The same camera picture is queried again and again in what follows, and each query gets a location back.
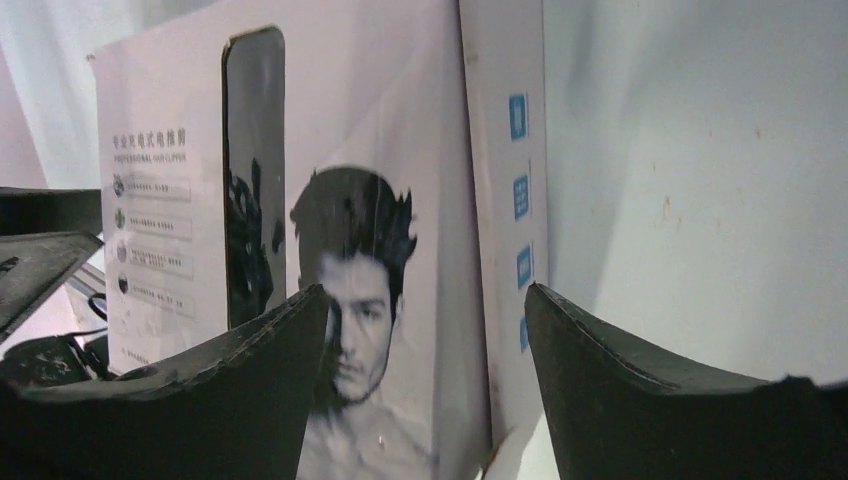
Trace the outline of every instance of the icon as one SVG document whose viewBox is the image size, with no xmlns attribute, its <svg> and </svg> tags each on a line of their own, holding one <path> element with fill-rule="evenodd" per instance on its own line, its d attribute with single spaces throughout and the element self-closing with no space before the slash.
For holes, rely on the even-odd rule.
<svg viewBox="0 0 848 480">
<path fill-rule="evenodd" d="M 512 141 L 527 136 L 527 95 L 509 97 L 509 131 Z"/>
<path fill-rule="evenodd" d="M 516 270 L 518 272 L 518 288 L 524 288 L 533 276 L 533 250 L 530 245 L 519 252 L 516 259 Z"/>
<path fill-rule="evenodd" d="M 530 339 L 527 336 L 527 317 L 521 317 L 518 324 L 518 340 L 521 342 L 521 353 L 524 353 L 530 346 Z"/>
<path fill-rule="evenodd" d="M 515 220 L 530 211 L 530 178 L 522 175 L 512 182 L 512 199 L 515 204 Z"/>
<path fill-rule="evenodd" d="M 120 208 L 115 210 L 115 225 L 118 228 L 123 229 L 126 221 L 127 221 L 127 217 L 124 216 L 124 211 L 121 210 Z"/>
<path fill-rule="evenodd" d="M 127 280 L 127 276 L 123 273 L 118 275 L 118 290 L 121 291 L 124 295 L 130 290 L 130 282 Z"/>
<path fill-rule="evenodd" d="M 115 196 L 121 198 L 124 196 L 124 179 L 120 175 L 115 174 L 112 180 L 112 188 L 115 189 Z"/>
<path fill-rule="evenodd" d="M 121 263 L 127 261 L 127 245 L 124 242 L 118 243 L 118 248 L 115 249 L 115 253 L 118 256 L 118 261 Z"/>
</svg>

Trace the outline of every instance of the portrait of man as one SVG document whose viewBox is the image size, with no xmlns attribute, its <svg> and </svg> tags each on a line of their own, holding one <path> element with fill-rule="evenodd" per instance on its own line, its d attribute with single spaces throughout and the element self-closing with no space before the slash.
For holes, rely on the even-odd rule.
<svg viewBox="0 0 848 480">
<path fill-rule="evenodd" d="M 411 192 L 395 196 L 369 170 L 330 168 L 313 174 L 291 220 L 299 286 L 320 283 L 331 300 L 297 478 L 430 478 L 431 456 L 374 395 L 403 318 L 404 274 L 418 241 L 409 233 Z"/>
</svg>

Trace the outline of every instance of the dark hair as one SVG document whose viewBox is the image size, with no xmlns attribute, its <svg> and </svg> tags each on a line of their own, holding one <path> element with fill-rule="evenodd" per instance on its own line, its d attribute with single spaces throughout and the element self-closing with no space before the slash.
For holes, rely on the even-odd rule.
<svg viewBox="0 0 848 480">
<path fill-rule="evenodd" d="M 392 319 L 403 291 L 406 262 L 417 237 L 409 236 L 412 193 L 395 198 L 377 173 L 357 167 L 317 171 L 291 211 L 300 239 L 300 287 L 318 282 L 321 256 L 362 254 L 380 262 L 389 276 Z"/>
</svg>

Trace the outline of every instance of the blue square icon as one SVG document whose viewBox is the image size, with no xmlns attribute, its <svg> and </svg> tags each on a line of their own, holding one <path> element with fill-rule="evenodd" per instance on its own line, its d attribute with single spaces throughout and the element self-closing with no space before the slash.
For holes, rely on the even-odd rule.
<svg viewBox="0 0 848 480">
<path fill-rule="evenodd" d="M 515 220 L 530 211 L 530 178 L 522 175 L 512 182 L 512 197 L 515 204 Z"/>
<path fill-rule="evenodd" d="M 509 132 L 512 141 L 527 136 L 527 95 L 509 97 Z"/>
<path fill-rule="evenodd" d="M 527 318 L 521 317 L 521 322 L 518 327 L 518 340 L 521 342 L 521 353 L 527 350 L 530 346 L 530 339 L 527 337 Z"/>
<path fill-rule="evenodd" d="M 516 270 L 518 272 L 518 288 L 519 290 L 527 286 L 530 278 L 533 276 L 533 250 L 530 245 L 524 247 L 519 252 L 516 259 Z"/>
</svg>

